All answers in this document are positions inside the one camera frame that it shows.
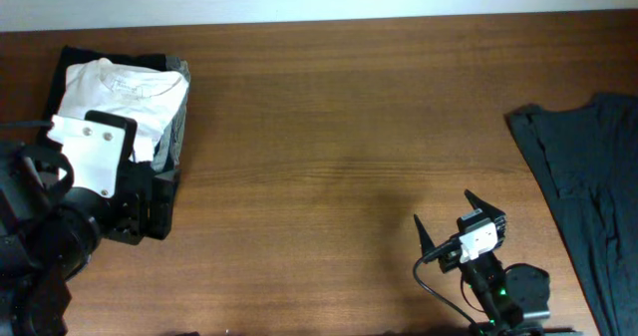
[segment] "black cable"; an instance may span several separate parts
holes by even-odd
[[[461,275],[461,295],[463,296],[463,300],[466,301],[466,303],[468,304],[469,307],[471,307],[472,309],[478,311],[478,312],[482,312],[485,313],[485,311],[474,307],[472,304],[470,304],[470,301],[468,300],[468,297],[466,296],[466,289],[463,287],[464,284],[466,283],[466,281],[463,279],[463,276]]]
[[[469,316],[467,315],[467,313],[462,310],[461,308],[459,308],[459,306],[455,305],[452,301],[448,300],[447,298],[441,296],[439,293],[437,293],[435,290],[433,290],[432,288],[430,288],[430,286],[426,285],[425,282],[423,282],[423,280],[421,280],[421,278],[419,277],[419,274],[417,273],[417,270],[419,269],[419,266],[421,266],[421,264],[424,262],[424,257],[420,258],[419,260],[417,260],[417,262],[415,263],[415,266],[412,268],[412,274],[415,277],[415,280],[417,280],[417,283],[424,288],[424,290],[430,292],[430,294],[434,297],[436,297],[439,301],[445,303],[446,305],[452,307],[455,311],[459,312],[463,317],[465,317],[466,319],[468,319],[468,321],[470,321],[470,323],[472,324],[472,326],[474,327],[478,327],[477,323]]]
[[[16,128],[42,128],[42,127],[53,127],[53,122],[51,121],[20,121],[20,122],[0,123],[0,130],[8,130],[8,129],[16,129]]]

